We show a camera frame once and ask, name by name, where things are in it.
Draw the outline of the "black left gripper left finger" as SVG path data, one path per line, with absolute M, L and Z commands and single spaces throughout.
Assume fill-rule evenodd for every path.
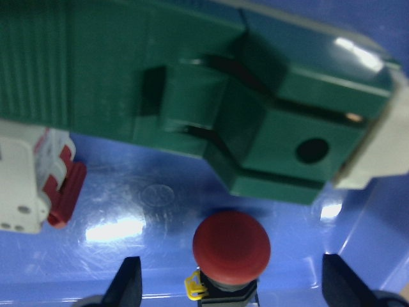
M 139 256 L 126 257 L 100 303 L 101 306 L 140 307 L 142 271 Z

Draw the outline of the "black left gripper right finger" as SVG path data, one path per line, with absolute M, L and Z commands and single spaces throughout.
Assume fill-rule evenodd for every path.
M 376 306 L 373 291 L 337 254 L 322 257 L 321 291 L 328 306 Z

